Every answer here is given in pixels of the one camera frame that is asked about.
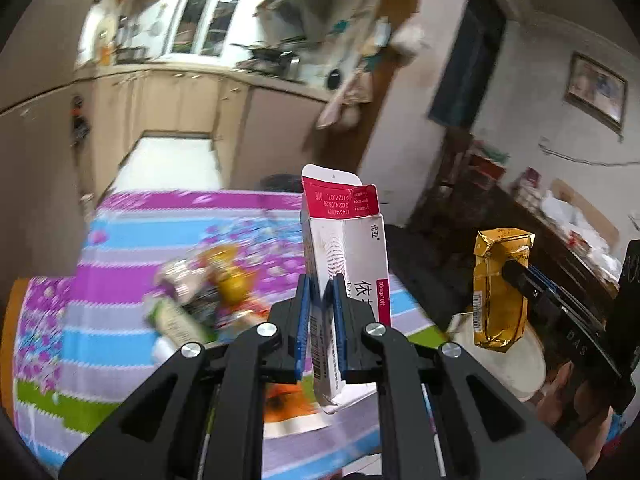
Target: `countertop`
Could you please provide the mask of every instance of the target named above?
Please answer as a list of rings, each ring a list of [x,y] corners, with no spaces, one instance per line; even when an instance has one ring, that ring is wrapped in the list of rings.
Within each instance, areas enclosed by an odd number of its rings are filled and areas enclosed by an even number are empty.
[[[105,77],[116,74],[125,74],[129,72],[140,72],[142,70],[171,70],[175,72],[192,72],[192,73],[205,73],[205,74],[217,74],[236,81],[246,83],[251,86],[268,88],[280,92],[286,92],[289,94],[295,94],[309,99],[317,101],[327,102],[332,92],[324,89],[317,88],[305,84],[293,83],[291,81],[285,81],[283,79],[277,79],[273,77],[263,76],[255,73],[244,72],[235,68],[226,66],[203,64],[203,63],[185,63],[175,61],[155,61],[139,64],[118,64],[110,66],[85,66],[76,69],[74,79],[76,81],[86,79],[96,79],[99,77]]]

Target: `cardboard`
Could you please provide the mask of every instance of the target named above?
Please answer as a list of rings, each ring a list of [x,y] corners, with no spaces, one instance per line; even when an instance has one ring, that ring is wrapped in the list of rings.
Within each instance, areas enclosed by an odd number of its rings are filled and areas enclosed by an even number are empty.
[[[312,280],[309,332],[314,391],[321,406],[335,405],[344,383],[337,361],[334,313],[324,304],[326,284],[343,273],[347,294],[365,301],[379,322],[391,324],[383,218],[375,186],[353,173],[307,164],[302,233],[306,272]]]

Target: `metal screw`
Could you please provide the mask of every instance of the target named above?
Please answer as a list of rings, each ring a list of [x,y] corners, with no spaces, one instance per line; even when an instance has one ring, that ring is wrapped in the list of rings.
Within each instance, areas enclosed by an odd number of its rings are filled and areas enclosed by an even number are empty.
[[[180,353],[185,357],[197,357],[200,354],[200,345],[198,343],[187,343],[182,345]]]
[[[258,332],[258,335],[261,335],[262,337],[271,337],[278,331],[278,327],[273,323],[262,323],[258,325],[256,331]]]
[[[442,345],[442,353],[447,357],[456,358],[462,355],[462,348],[455,343],[444,343]]]
[[[386,328],[382,323],[369,323],[364,330],[369,335],[381,336],[386,332]]]

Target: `picture frame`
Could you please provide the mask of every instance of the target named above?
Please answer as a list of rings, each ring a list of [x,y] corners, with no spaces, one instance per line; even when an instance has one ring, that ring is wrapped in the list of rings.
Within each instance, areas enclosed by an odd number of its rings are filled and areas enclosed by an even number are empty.
[[[627,82],[613,70],[574,52],[564,100],[615,131],[622,141]]]

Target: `striped tablecloth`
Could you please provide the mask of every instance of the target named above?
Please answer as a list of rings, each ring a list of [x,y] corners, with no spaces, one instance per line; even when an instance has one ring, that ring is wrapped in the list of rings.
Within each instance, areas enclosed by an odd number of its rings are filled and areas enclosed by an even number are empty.
[[[31,280],[18,322],[14,420],[40,460],[59,468],[155,369],[158,334],[143,319],[142,297],[163,262],[199,245],[240,242],[240,259],[258,266],[257,295],[269,303],[290,298],[304,272],[300,206],[300,195],[285,193],[108,197],[76,275]],[[392,325],[414,342],[437,345],[433,323],[398,280],[390,283]],[[307,391],[310,381],[303,381]],[[264,477],[320,478],[379,445],[375,396],[331,420],[321,430],[265,440]]]

